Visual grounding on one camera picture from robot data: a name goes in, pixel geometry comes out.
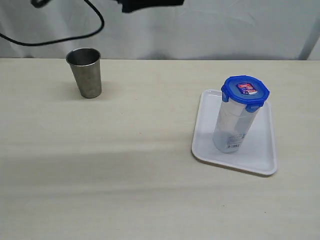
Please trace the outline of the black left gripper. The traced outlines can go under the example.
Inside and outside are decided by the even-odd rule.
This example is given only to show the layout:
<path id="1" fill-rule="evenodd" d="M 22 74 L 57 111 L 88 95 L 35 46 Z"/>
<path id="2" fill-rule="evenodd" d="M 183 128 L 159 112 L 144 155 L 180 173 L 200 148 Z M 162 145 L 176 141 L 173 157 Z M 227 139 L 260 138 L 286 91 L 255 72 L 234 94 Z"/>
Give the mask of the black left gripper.
<path id="1" fill-rule="evenodd" d="M 123 13 L 133 13 L 147 8 L 182 6 L 184 0 L 118 0 L 117 3 L 122 5 Z"/>

